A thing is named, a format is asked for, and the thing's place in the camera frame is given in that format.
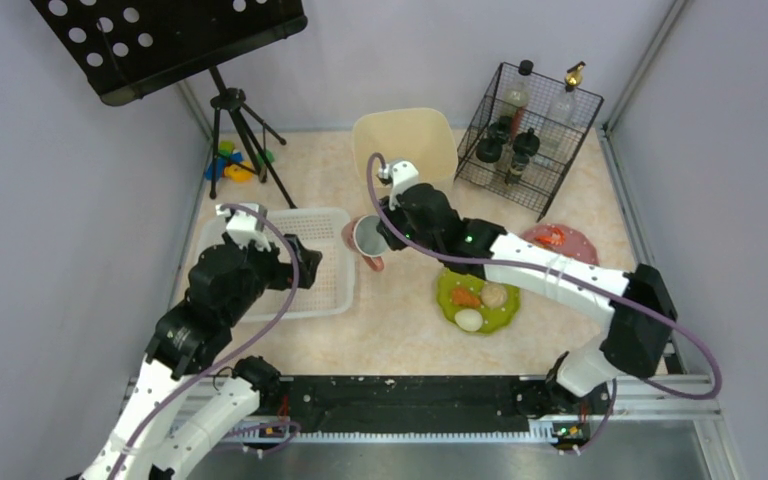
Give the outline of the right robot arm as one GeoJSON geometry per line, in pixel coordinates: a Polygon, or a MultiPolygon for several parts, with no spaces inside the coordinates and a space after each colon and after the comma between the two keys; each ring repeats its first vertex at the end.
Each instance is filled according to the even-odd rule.
{"type": "Polygon", "coordinates": [[[420,225],[423,205],[367,195],[380,219],[381,236],[392,250],[411,248],[449,270],[547,297],[593,321],[597,334],[562,354],[547,374],[547,388],[569,401],[628,375],[649,382],[656,374],[676,324],[666,282],[655,267],[608,269],[552,253],[504,227],[462,218],[447,197],[428,184],[411,192],[432,197],[431,224],[420,225]]]}

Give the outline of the dark sauce bottle black cap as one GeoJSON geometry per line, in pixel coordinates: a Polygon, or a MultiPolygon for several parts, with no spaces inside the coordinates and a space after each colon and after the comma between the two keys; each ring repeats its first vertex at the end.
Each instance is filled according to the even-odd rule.
{"type": "Polygon", "coordinates": [[[530,101],[530,79],[534,68],[531,60],[522,60],[517,69],[517,76],[508,85],[502,98],[500,120],[508,128],[508,136],[513,139],[519,131],[525,110],[530,101]]]}

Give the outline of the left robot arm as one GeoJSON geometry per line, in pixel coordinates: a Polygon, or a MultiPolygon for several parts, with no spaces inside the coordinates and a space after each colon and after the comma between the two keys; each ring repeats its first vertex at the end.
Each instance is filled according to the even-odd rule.
{"type": "Polygon", "coordinates": [[[181,427],[172,427],[193,379],[208,371],[230,343],[231,330],[267,290],[312,287],[321,252],[306,249],[297,236],[280,248],[245,246],[229,234],[204,250],[190,270],[184,299],[156,324],[137,384],[104,447],[82,479],[185,479],[222,437],[260,406],[279,372],[260,357],[239,362],[230,380],[181,427]]]}

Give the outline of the spice jar round black lid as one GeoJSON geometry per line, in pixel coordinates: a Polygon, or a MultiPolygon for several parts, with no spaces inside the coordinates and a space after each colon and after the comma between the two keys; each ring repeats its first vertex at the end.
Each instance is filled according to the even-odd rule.
{"type": "Polygon", "coordinates": [[[530,157],[535,156],[540,149],[540,139],[535,133],[534,128],[528,128],[520,132],[512,141],[512,150],[514,153],[527,154],[530,157]]]}

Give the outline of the cream plastic waste bin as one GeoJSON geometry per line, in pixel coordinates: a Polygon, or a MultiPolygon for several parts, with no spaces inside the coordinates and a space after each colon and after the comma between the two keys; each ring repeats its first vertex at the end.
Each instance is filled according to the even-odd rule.
{"type": "Polygon", "coordinates": [[[366,188],[366,165],[371,154],[389,163],[404,159],[418,169],[422,182],[449,193],[458,166],[457,143],[446,117],[432,108],[406,108],[371,113],[351,130],[356,183],[366,188]]]}

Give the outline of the pink floral mug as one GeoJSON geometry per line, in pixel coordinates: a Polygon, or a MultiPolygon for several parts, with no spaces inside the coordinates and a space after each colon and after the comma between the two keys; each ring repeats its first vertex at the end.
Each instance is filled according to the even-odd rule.
{"type": "Polygon", "coordinates": [[[380,224],[377,215],[363,215],[350,220],[341,230],[346,247],[374,272],[384,270],[383,255],[389,251],[386,239],[378,232],[380,224]]]}

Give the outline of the black wire rack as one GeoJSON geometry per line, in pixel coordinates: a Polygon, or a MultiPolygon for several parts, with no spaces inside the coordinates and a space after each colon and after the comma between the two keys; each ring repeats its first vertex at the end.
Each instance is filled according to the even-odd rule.
{"type": "Polygon", "coordinates": [[[585,67],[555,79],[528,59],[500,63],[460,141],[456,176],[545,218],[604,103],[581,87],[585,67]]]}

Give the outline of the clear bottle gold pump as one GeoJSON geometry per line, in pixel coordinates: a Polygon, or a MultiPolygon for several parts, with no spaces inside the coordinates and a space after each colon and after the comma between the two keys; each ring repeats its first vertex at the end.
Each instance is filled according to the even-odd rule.
{"type": "Polygon", "coordinates": [[[567,161],[568,150],[575,140],[573,117],[578,106],[576,91],[585,66],[584,61],[579,61],[567,70],[563,90],[551,101],[539,134],[541,154],[558,163],[567,161]]]}

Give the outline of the spice jar labelled black lid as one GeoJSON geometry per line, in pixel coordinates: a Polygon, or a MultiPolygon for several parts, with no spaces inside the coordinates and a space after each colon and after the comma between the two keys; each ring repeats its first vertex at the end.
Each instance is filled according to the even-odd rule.
{"type": "Polygon", "coordinates": [[[510,141],[512,117],[508,115],[499,116],[495,122],[489,125],[486,131],[486,138],[496,143],[506,144],[510,141]]]}

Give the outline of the small spice jar black lid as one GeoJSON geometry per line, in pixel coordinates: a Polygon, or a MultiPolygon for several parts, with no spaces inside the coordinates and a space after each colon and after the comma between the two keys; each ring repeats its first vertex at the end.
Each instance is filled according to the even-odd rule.
{"type": "Polygon", "coordinates": [[[531,157],[527,154],[514,153],[509,162],[508,170],[505,174],[505,183],[507,185],[518,184],[524,171],[530,163],[531,157]]]}

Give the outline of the green dotted plate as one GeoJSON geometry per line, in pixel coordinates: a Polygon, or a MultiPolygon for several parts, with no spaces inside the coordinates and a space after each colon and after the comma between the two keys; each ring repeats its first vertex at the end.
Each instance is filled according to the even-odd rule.
{"type": "MultiPolygon", "coordinates": [[[[447,268],[442,269],[436,280],[436,301],[443,317],[448,322],[457,326],[454,322],[454,315],[460,310],[469,309],[457,307],[451,303],[449,293],[454,287],[464,286],[479,295],[486,282],[488,281],[472,275],[455,273],[447,268]]],[[[520,291],[513,286],[503,286],[506,287],[508,292],[508,300],[506,304],[499,309],[488,309],[483,305],[479,309],[475,309],[480,311],[484,318],[483,327],[477,332],[466,332],[460,328],[462,331],[466,333],[490,335],[497,330],[505,328],[513,321],[521,305],[520,291]]]]}

